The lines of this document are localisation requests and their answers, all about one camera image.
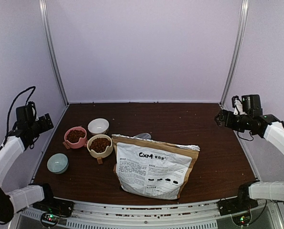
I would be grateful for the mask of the pet food bag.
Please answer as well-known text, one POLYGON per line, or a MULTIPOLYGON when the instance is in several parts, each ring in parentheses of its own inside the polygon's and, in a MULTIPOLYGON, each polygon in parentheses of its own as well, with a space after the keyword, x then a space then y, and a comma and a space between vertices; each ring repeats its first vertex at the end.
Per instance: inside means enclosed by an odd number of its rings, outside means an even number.
POLYGON ((177 145, 124 135, 112 136, 114 172, 121 188, 131 194, 176 200, 188 182, 200 147, 177 145))

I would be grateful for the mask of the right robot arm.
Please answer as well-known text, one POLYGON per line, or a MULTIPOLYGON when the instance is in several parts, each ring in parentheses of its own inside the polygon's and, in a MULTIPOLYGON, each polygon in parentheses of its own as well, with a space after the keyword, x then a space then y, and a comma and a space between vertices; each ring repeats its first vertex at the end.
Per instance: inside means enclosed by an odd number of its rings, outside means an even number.
MULTIPOLYGON (((216 124, 237 133, 248 131, 250 136, 258 135, 277 148, 284 155, 284 121, 273 114, 263 114, 258 94, 237 95, 232 98, 233 111, 222 109, 214 117, 216 124)), ((234 199, 237 210, 245 210, 252 200, 265 199, 284 203, 284 181, 252 181, 241 185, 234 199)))

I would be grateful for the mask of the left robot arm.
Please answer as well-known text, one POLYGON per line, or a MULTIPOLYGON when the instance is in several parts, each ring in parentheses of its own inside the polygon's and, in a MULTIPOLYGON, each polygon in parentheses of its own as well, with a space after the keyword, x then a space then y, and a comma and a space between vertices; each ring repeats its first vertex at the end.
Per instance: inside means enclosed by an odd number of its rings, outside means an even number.
POLYGON ((28 148, 32 149, 40 134, 53 128, 49 114, 38 117, 35 103, 16 108, 17 120, 13 128, 6 134, 6 139, 0 146, 0 225, 9 223, 13 216, 39 202, 48 212, 53 212, 58 207, 58 202, 53 198, 49 184, 29 184, 26 187, 4 192, 2 183, 18 157, 28 148))

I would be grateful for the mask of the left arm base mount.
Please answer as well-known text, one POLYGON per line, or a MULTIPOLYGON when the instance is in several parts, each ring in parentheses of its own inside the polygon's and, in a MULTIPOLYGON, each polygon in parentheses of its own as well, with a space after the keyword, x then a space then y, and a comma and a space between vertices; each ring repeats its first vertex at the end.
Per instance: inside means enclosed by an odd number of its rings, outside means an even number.
POLYGON ((74 203, 55 198, 48 183, 38 185, 43 189, 44 199, 34 203, 32 207, 43 211, 40 222, 44 227, 51 229, 59 223, 61 218, 69 218, 72 215, 74 203))

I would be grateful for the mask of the metal food scoop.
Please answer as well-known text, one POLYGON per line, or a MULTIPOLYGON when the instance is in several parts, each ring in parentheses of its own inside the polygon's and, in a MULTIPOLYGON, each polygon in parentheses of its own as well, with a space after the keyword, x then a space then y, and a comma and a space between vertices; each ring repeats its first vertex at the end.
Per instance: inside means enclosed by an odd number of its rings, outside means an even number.
POLYGON ((133 136, 133 138, 151 139, 151 134, 149 134, 149 133, 140 133, 138 135, 133 136))

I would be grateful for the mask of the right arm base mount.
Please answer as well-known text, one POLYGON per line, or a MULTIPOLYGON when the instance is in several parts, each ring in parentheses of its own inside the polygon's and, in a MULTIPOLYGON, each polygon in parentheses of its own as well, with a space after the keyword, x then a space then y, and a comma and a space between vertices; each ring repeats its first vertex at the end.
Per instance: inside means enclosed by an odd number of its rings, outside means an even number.
POLYGON ((234 198, 221 198, 217 205, 221 216, 231 215, 236 226, 244 227, 252 223, 251 210, 258 206, 258 201, 251 199, 249 187, 256 183, 250 181, 242 184, 238 188, 237 196, 234 198))

